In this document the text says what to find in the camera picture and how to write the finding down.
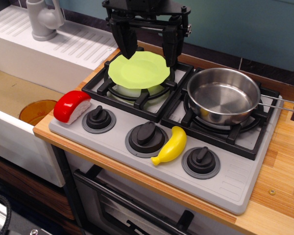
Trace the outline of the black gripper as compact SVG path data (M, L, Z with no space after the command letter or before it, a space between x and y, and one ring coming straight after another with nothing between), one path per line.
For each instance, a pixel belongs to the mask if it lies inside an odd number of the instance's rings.
M130 59L137 50L136 29L162 31L166 65L175 65L182 51L182 36L191 34L188 21L190 7L174 0L104 0L102 7L107 11L106 20L126 59Z

